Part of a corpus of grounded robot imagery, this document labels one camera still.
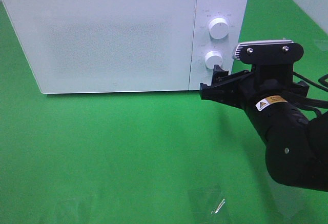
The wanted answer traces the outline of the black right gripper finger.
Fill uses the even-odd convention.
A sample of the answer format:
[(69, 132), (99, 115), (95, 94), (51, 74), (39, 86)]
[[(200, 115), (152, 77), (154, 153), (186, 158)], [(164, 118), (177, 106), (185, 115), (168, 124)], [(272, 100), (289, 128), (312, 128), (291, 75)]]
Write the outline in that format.
[(216, 85), (230, 80), (240, 79), (248, 74), (250, 74), (249, 70), (243, 70), (237, 73), (229, 74), (229, 71), (223, 70), (220, 65), (214, 65), (211, 85)]
[(237, 82), (219, 82), (214, 85), (200, 83), (199, 95), (202, 100), (210, 100), (238, 109), (243, 109), (242, 95)]

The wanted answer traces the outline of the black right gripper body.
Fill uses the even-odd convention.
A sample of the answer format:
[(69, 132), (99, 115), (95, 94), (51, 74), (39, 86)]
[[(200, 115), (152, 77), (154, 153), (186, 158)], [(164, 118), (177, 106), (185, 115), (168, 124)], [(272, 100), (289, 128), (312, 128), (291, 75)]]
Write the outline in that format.
[(252, 65), (250, 75), (239, 83), (242, 106), (245, 111), (263, 111), (272, 104), (291, 102), (284, 91), (306, 97), (309, 85), (293, 82), (292, 65)]

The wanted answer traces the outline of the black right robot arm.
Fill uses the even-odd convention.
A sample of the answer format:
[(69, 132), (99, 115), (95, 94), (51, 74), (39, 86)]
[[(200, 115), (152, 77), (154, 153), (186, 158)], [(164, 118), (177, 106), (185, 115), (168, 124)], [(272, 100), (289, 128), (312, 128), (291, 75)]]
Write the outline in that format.
[(310, 81), (293, 82), (290, 65), (253, 66), (227, 74), (215, 66), (200, 97), (242, 109), (266, 146), (265, 163), (279, 184), (327, 190), (327, 108), (307, 98)]

